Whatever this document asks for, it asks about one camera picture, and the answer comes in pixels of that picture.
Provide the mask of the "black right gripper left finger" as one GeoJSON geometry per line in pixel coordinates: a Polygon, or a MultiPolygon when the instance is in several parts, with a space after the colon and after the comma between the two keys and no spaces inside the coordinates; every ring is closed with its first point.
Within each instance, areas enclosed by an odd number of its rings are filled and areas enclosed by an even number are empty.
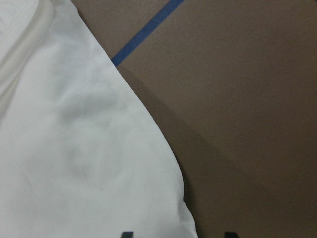
{"type": "Polygon", "coordinates": [[[128,231],[128,232],[123,232],[120,238],[133,238],[133,237],[134,237],[134,233],[132,231],[128,231]]]}

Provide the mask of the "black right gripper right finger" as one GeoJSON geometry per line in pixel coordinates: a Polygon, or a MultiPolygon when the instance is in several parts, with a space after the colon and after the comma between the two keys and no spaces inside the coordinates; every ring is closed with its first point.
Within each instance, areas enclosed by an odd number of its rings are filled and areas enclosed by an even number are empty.
{"type": "Polygon", "coordinates": [[[224,238],[239,238],[236,232],[225,232],[224,238]]]}

